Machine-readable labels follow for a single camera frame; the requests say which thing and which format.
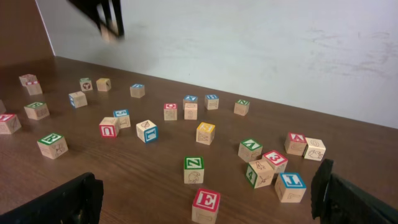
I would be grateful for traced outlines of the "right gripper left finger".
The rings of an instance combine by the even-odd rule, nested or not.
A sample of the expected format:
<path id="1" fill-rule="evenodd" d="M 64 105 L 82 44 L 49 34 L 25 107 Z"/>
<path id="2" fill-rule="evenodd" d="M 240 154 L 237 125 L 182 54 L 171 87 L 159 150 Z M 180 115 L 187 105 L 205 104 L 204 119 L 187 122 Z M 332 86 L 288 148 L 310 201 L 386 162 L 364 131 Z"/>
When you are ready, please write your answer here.
<path id="1" fill-rule="evenodd" d="M 1 223 L 98 224 L 103 181 L 86 172 L 20 207 L 1 215 Z"/>

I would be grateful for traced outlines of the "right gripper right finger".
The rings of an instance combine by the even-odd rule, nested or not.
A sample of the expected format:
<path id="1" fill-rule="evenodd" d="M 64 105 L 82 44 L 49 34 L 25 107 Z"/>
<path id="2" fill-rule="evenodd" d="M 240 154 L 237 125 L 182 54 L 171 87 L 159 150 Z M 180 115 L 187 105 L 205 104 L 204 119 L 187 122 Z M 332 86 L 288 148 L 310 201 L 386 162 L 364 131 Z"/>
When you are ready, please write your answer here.
<path id="1" fill-rule="evenodd" d="M 312 218 L 320 224 L 397 224 L 397 210 L 332 173 L 325 159 L 311 183 Z"/>

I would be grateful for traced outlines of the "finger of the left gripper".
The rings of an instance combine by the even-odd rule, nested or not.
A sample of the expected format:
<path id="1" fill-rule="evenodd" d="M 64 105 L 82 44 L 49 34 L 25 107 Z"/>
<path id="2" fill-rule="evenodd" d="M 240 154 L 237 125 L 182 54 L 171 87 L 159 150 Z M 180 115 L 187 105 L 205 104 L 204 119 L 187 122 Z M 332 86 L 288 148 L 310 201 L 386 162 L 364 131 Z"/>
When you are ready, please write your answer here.
<path id="1" fill-rule="evenodd" d="M 114 10 L 115 20 L 112 20 L 111 6 Z M 120 0 L 102 0 L 102 8 L 105 16 L 105 28 L 108 34 L 116 38 L 124 37 L 123 17 L 121 13 Z"/>
<path id="2" fill-rule="evenodd" d="M 98 12 L 101 0 L 68 0 L 68 2 L 91 19 L 97 25 L 99 32 L 102 33 L 101 19 Z"/>

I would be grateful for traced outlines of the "yellow S wooden block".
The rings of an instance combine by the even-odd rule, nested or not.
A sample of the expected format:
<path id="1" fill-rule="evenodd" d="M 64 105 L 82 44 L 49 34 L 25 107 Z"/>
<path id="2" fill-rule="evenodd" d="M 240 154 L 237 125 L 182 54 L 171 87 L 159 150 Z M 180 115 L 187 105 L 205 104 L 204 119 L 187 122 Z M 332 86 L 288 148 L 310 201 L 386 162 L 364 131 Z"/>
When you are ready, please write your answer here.
<path id="1" fill-rule="evenodd" d="M 119 39 L 119 31 L 116 22 L 111 23 L 111 29 L 108 29 L 104 25 L 101 25 L 100 32 L 103 40 L 107 41 L 108 43 L 117 42 Z"/>

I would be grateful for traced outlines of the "green R wooden block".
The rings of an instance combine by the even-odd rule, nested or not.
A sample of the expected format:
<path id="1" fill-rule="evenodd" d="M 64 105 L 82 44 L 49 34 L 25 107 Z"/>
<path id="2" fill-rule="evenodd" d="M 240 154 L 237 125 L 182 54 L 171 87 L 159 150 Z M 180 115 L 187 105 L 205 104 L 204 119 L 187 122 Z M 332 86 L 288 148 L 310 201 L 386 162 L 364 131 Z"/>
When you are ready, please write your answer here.
<path id="1" fill-rule="evenodd" d="M 61 134 L 51 133 L 37 141 L 43 156 L 56 159 L 68 151 L 65 137 Z"/>

